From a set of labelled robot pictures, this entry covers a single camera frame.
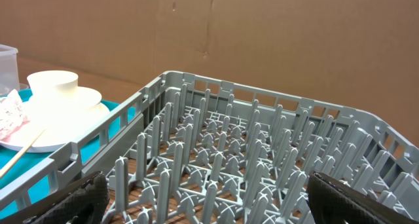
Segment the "grey dishwasher rack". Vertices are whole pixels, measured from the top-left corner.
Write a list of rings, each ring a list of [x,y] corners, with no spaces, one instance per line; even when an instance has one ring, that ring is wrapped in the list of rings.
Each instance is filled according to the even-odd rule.
[[[101,223],[315,223],[312,170],[418,221],[418,148],[351,107],[167,71],[14,180],[1,220],[101,171]]]

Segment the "right wooden chopstick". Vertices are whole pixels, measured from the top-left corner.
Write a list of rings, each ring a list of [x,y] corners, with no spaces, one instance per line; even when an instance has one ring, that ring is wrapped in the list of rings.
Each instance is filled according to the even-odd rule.
[[[22,156],[32,147],[32,145],[38,140],[45,129],[42,129],[27,145],[23,146],[17,154],[15,154],[1,169],[0,178],[4,177],[10,169],[22,158]]]

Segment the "white bowl on plate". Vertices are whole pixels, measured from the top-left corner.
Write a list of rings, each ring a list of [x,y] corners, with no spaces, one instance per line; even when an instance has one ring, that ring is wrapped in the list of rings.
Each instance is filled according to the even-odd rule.
[[[33,94],[27,103],[45,109],[90,109],[101,102],[101,93],[93,88],[76,86],[72,90],[52,90]]]

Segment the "white round plate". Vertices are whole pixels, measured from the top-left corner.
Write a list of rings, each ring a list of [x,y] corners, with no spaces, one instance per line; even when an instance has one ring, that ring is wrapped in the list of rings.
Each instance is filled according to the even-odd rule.
[[[84,135],[97,124],[109,109],[99,103],[89,109],[56,107],[54,109],[29,110],[30,121],[1,140],[1,145],[14,151],[31,144],[30,153],[46,153]]]

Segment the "clear plastic waste bin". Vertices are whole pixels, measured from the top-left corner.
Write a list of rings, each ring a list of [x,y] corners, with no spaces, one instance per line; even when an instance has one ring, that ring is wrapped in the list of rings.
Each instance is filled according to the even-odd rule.
[[[19,91],[29,88],[28,85],[19,82],[17,53],[17,48],[1,45],[1,96],[6,96],[12,90]]]

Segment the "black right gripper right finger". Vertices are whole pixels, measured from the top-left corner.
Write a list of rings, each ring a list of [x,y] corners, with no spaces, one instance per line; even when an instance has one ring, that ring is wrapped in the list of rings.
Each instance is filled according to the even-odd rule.
[[[307,204],[316,224],[418,224],[341,183],[312,170],[307,185]]]

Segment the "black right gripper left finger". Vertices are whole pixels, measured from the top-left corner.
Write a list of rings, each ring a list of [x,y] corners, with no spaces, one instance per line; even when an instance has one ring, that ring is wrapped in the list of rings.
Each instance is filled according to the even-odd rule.
[[[108,203],[109,191],[105,174],[97,171],[3,218],[1,222],[96,224],[102,222]]]

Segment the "cream plastic cup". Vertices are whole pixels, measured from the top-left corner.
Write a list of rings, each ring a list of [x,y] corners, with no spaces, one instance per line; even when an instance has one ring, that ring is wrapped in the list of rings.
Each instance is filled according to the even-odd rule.
[[[27,76],[32,95],[37,99],[71,99],[78,90],[79,76],[71,71],[48,70]]]

